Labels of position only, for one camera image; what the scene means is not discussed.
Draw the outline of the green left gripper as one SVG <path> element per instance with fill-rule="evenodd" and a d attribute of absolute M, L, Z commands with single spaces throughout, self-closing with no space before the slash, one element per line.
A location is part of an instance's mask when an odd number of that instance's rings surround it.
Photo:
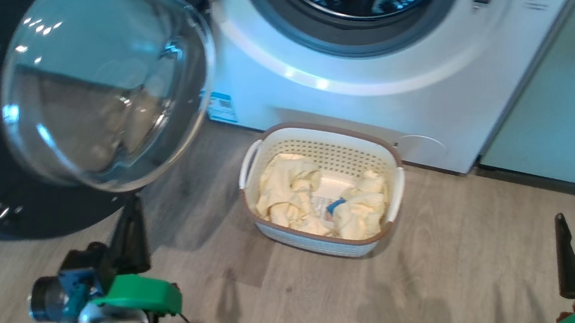
<path fill-rule="evenodd" d="M 110 242 L 111 264 L 117 276 L 108 292 L 93 299 L 96 305 L 140 309 L 158 315 L 182 313 L 183 297 L 174 284 L 137 274 L 151 268 L 143 203 L 127 195 Z"/>

